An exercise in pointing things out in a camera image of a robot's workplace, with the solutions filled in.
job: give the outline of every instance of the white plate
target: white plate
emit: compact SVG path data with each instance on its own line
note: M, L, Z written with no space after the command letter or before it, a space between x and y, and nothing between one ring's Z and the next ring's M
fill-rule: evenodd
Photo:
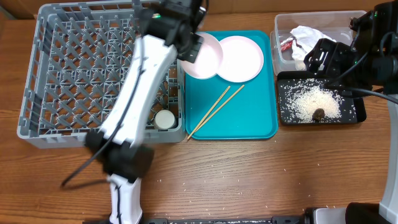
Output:
M195 63L181 61L181 66L193 78L208 79L217 74L223 61L223 49L216 37L207 33L198 35L204 40Z
M220 41L224 58L218 75L227 81L241 83L256 77L264 65L260 47L251 39L241 36Z

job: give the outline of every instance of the wood grain surface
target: wood grain surface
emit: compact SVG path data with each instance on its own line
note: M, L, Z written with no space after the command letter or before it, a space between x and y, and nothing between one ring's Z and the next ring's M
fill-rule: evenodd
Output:
M276 13L208 16L204 30L273 29ZM35 21L7 21L0 41L0 223L107 218L108 185L72 192L61 181L90 153L36 149L16 134ZM378 203L387 177L387 102L365 99L362 124L286 127L268 141L159 144L142 183L147 218L264 218L306 207ZM103 179L95 162L74 184Z
M67 2L89 2L97 0L0 0L0 5L17 19L33 19L44 4ZM254 12L311 12L311 11L343 11L374 9L374 6L391 0L210 0L210 14L221 13L254 13Z

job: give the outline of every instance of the plastic dish rack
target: plastic dish rack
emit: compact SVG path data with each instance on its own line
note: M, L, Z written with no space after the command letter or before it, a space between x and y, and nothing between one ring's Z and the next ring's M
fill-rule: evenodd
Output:
M118 98L138 32L135 11L153 1L47 4L40 8L17 134L38 148L82 146ZM185 138L183 70L174 62L148 117L145 143ZM152 122L170 110L174 129Z

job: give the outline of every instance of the chopsticks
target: chopsticks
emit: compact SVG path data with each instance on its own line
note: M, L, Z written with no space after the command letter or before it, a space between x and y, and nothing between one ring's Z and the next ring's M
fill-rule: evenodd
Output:
M210 108L209 111L207 111L206 115L200 120L200 122L198 123L198 125L195 127L195 129L192 131L192 133L188 136L189 140L193 134L195 134L196 131L198 131L199 129L199 125L202 124L202 122L207 118L207 116L209 116L209 114L211 113L211 111L213 111L213 109L217 106L217 104L220 102L220 100L224 97L225 93L228 92L228 90L231 88L231 86L228 86L227 89L224 91L223 94L221 94L221 96L218 98L218 100L216 101L216 103L213 104L213 106Z
M229 90L230 86L224 91L224 93L218 98L218 100L214 103L214 105L210 108L210 110L206 113L206 115L201 119L201 121L198 123L198 125L195 127L195 129L192 131L192 133L189 135L188 139L189 140L193 134L195 134L203 125L205 125L219 110L222 109L236 94L239 93L243 89L244 85L242 85L238 90L234 92L214 113L210 115L210 117L207 118L207 116L210 114L210 112L214 109L214 107L220 102L220 100L224 97L225 93Z

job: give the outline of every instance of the clear plastic container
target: clear plastic container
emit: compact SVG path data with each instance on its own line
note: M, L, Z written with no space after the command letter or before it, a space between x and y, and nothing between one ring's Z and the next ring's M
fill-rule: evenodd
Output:
M317 29L337 42L350 45L354 32L348 27L350 17L361 17L365 11L303 12L279 14L271 32L272 63L277 75L283 71L305 70L303 61L293 60L292 49L280 50L280 43L291 37L290 31L298 26Z

